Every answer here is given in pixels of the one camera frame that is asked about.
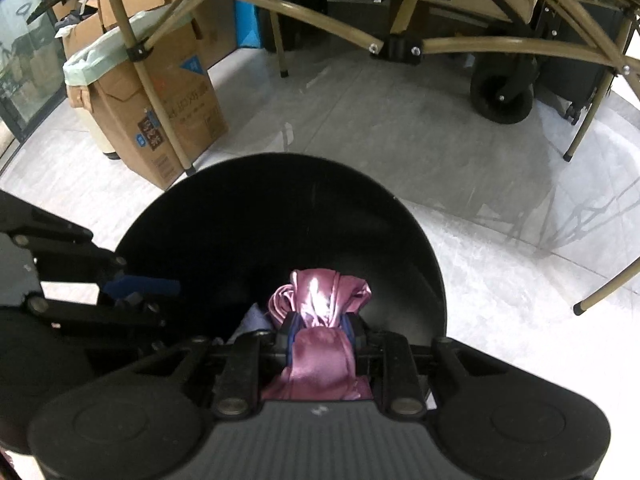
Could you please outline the pink satin cloth bag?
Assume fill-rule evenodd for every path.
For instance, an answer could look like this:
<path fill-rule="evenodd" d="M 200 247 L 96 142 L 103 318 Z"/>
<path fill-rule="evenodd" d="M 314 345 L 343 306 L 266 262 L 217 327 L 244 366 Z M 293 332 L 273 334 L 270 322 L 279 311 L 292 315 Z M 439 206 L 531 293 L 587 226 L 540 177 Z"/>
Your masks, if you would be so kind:
<path fill-rule="evenodd" d="M 288 312 L 299 314 L 292 362 L 262 390 L 264 400 L 370 400 L 367 378 L 356 373 L 352 344 L 345 334 L 345 314 L 356 313 L 371 298 L 363 278 L 330 269 L 295 270 L 290 281 L 269 299 L 268 312 L 279 327 Z"/>

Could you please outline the black round trash bin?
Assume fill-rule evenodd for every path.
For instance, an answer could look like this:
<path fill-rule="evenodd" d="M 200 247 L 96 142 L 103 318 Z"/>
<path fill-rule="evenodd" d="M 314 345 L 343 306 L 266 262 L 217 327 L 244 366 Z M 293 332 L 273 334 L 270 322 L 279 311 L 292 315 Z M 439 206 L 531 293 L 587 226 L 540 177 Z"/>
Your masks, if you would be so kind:
<path fill-rule="evenodd" d="M 160 307 L 191 336 L 229 337 L 296 270 L 365 280 L 375 330 L 426 346 L 446 332 L 442 272 L 420 224 L 365 174 L 327 159 L 259 154 L 220 162 L 140 214 L 116 252 L 130 275 L 179 284 Z"/>

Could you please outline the cardboard box with green liner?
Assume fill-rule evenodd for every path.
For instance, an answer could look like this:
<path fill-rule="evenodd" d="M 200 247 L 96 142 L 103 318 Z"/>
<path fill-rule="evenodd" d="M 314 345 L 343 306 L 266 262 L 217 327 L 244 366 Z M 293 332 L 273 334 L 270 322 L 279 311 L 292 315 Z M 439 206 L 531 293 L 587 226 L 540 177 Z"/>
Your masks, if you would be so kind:
<path fill-rule="evenodd" d="M 186 16 L 143 60 L 188 162 L 228 131 L 200 50 Z M 71 54 L 63 74 L 70 105 L 91 116 L 131 171 L 162 190 L 178 179 L 182 163 L 117 28 Z"/>

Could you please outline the black wagon wheel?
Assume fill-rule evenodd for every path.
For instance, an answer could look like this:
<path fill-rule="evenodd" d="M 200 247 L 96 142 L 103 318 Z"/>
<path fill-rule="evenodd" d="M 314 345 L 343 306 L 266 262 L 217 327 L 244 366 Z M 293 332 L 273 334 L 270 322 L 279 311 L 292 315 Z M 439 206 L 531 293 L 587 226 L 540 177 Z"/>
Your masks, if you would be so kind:
<path fill-rule="evenodd" d="M 485 53 L 475 64 L 470 97 L 478 114 L 501 125 L 526 119 L 533 108 L 538 74 L 530 54 Z"/>

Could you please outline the tan slatted folding table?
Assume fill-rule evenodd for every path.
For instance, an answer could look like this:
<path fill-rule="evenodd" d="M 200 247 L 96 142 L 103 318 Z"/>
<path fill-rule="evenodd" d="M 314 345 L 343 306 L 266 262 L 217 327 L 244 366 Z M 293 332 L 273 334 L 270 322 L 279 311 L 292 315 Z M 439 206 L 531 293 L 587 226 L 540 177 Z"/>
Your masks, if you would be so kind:
<path fill-rule="evenodd" d="M 41 0 L 30 18 L 59 4 Z M 174 0 L 158 22 L 134 37 L 136 61 L 205 0 Z M 639 85 L 639 62 L 627 52 L 639 29 L 639 0 L 231 0 L 249 4 L 258 35 L 277 53 L 314 28 L 367 50 L 381 61 L 416 64 L 430 54 L 530 54 L 538 74 L 556 60 L 587 64 L 602 76 L 566 111 L 587 130 L 615 77 Z M 132 21 L 122 0 L 108 0 L 116 25 Z"/>

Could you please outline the large cardboard boxes with clothes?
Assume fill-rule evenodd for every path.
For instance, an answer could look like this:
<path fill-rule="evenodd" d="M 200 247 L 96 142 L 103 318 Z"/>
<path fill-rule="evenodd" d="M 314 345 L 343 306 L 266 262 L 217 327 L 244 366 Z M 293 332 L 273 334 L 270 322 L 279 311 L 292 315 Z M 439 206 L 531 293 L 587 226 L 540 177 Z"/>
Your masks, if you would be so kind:
<path fill-rule="evenodd" d="M 131 18 L 140 11 L 163 9 L 174 0 L 122 0 Z M 72 28 L 62 38 L 66 58 L 92 44 L 99 36 L 116 26 L 116 18 L 108 0 L 96 0 L 89 8 L 96 13 Z M 231 0 L 205 0 L 191 12 L 196 21 L 201 59 L 207 68 L 232 53 L 237 47 L 234 3 Z"/>

